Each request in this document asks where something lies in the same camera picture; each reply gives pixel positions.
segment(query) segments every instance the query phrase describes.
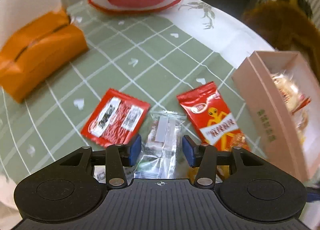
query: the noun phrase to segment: table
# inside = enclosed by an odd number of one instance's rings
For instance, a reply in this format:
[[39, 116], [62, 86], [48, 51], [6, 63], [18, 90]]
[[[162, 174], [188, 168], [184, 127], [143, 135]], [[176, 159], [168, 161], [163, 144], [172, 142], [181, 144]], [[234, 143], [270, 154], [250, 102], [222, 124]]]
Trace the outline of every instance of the table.
[[[209, 81], [219, 87], [252, 151], [264, 156], [243, 98], [231, 76], [254, 50], [273, 50], [255, 32], [200, 0], [156, 15], [108, 17], [82, 2], [68, 11], [90, 51], [50, 76], [22, 104], [0, 92], [0, 173], [16, 183], [78, 149], [102, 148], [79, 131], [110, 87], [182, 112], [176, 95]], [[140, 129], [148, 134], [147, 117]], [[199, 143], [187, 121], [183, 133]]]

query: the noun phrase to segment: plant pattern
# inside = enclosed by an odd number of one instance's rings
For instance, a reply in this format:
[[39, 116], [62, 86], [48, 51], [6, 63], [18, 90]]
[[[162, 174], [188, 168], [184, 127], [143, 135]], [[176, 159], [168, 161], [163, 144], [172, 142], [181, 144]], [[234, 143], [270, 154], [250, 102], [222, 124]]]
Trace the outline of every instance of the plant pattern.
[[205, 18], [207, 17], [209, 19], [209, 22], [208, 23], [204, 23], [204, 25], [206, 26], [206, 28], [204, 29], [213, 29], [213, 21], [215, 19], [215, 14], [212, 10], [212, 6], [210, 6], [209, 4], [207, 3], [204, 3], [204, 2], [190, 2], [190, 3], [187, 3], [187, 4], [183, 4], [179, 7], [179, 10], [180, 8], [182, 7], [189, 7], [188, 10], [190, 9], [203, 9], [204, 11], [204, 16], [202, 18]]

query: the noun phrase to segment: metal screw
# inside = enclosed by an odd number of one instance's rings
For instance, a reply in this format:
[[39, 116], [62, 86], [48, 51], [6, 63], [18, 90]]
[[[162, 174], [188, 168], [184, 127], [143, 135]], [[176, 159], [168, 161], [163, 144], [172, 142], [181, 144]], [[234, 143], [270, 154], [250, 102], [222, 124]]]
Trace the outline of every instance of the metal screw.
[[112, 186], [121, 186], [122, 184], [124, 184], [124, 180], [122, 178], [115, 177], [109, 180], [109, 184]]
[[213, 183], [212, 179], [208, 177], [201, 177], [200, 179], [197, 180], [197, 182], [202, 186], [209, 186]]

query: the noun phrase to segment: red wrapper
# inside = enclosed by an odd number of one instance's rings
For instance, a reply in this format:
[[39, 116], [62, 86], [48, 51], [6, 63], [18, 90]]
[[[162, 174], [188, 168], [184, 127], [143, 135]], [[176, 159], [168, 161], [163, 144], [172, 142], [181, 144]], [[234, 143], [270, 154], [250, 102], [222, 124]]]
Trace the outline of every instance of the red wrapper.
[[[218, 150], [228, 151], [242, 134], [214, 82], [177, 96], [201, 140]], [[246, 143], [239, 144], [249, 150]]]
[[127, 144], [138, 133], [150, 104], [109, 89], [81, 130], [97, 144]]

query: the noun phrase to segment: open cardboard box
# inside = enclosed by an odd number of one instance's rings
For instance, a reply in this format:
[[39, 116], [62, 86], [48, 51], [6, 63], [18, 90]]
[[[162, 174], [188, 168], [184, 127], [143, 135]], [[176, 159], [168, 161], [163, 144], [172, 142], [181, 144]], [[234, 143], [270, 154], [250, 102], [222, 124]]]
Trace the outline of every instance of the open cardboard box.
[[[303, 145], [271, 79], [272, 73], [284, 70], [293, 75], [302, 93], [311, 97]], [[247, 103], [268, 161], [302, 182], [311, 179], [320, 165], [320, 87], [302, 55], [256, 51], [234, 72], [233, 80]]]

